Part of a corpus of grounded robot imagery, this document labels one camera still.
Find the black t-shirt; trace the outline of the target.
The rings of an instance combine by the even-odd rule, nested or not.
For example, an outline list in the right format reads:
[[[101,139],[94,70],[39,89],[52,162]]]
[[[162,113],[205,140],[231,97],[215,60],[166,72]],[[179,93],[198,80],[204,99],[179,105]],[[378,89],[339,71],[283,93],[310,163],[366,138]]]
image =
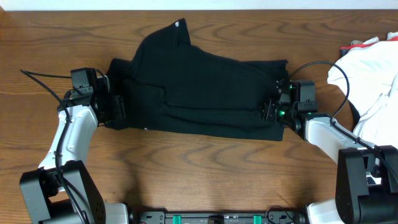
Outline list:
[[[262,110],[279,96],[286,60],[239,61],[190,42],[179,19],[148,35],[132,60],[114,58],[111,89],[124,100],[124,128],[281,141],[284,127]]]

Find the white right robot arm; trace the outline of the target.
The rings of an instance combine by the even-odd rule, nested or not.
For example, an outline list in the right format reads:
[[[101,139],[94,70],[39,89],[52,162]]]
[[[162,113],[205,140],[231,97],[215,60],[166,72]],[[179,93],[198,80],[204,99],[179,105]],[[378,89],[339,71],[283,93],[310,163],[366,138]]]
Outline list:
[[[377,146],[318,112],[315,84],[292,81],[261,107],[262,118],[290,128],[319,147],[337,165],[335,197],[307,205],[302,212],[282,211],[269,223],[397,223],[397,149]]]

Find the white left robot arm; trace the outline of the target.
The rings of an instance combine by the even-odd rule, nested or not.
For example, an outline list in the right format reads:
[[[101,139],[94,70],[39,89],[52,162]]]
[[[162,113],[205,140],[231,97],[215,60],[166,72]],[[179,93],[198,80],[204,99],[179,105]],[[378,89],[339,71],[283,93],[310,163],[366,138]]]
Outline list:
[[[106,202],[86,168],[91,138],[113,116],[108,78],[72,78],[59,102],[58,128],[38,168],[19,187],[32,223],[130,223],[125,203]]]

